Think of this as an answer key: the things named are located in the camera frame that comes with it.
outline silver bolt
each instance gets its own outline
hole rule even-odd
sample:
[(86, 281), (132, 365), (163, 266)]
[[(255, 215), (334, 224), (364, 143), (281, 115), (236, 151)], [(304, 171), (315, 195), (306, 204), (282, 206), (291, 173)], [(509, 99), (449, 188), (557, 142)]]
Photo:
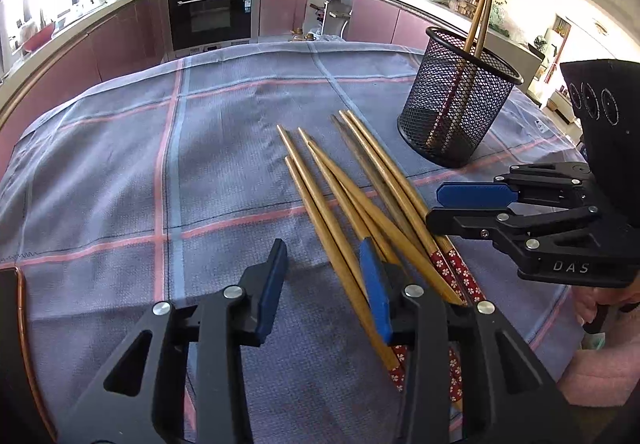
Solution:
[(490, 301), (481, 301), (478, 303), (478, 312), (481, 314), (493, 314), (495, 312), (495, 305)]
[(161, 301), (156, 303), (152, 310), (156, 316), (164, 316), (171, 310), (171, 305), (165, 301)]
[(419, 298), (424, 294), (424, 289), (420, 285), (407, 285), (404, 288), (404, 293), (409, 298)]
[(244, 291), (242, 287), (238, 287), (237, 285), (229, 285), (225, 290), (222, 291), (222, 294), (227, 299), (236, 299), (242, 296)]

